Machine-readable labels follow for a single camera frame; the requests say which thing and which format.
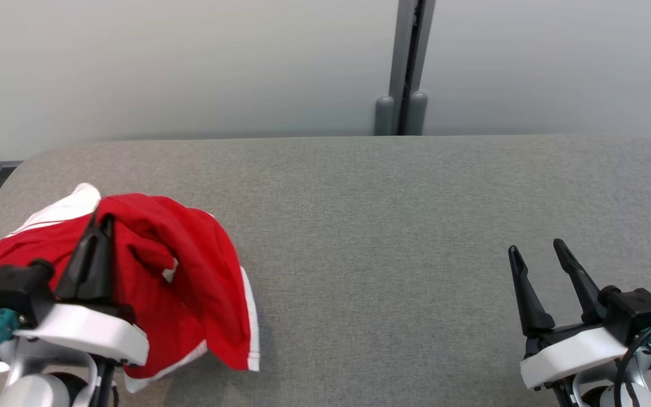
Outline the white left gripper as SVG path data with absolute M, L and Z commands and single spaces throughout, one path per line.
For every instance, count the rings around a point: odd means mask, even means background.
M 56 287 L 62 301 L 114 303 L 114 217 L 97 221 L 94 213 L 75 245 Z M 36 338 L 54 345 L 144 366 L 149 343 L 137 326 L 81 305 L 55 304 L 34 329 L 19 329 L 15 336 Z

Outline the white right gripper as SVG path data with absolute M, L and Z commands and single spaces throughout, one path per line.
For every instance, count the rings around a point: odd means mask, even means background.
M 597 284 L 588 275 L 575 255 L 560 238 L 553 240 L 559 263 L 568 273 L 582 309 L 581 321 L 596 324 L 604 321 L 606 309 L 600 304 Z M 555 328 L 553 317 L 541 304 L 528 279 L 528 267 L 518 248 L 508 249 L 515 298 L 522 334 L 527 337 L 520 374 L 525 387 L 535 389 L 548 383 L 573 376 L 579 386 L 607 384 L 612 386 L 617 374 L 617 361 L 628 348 L 605 328 L 593 328 L 576 333 L 557 343 L 544 343 L 544 337 Z

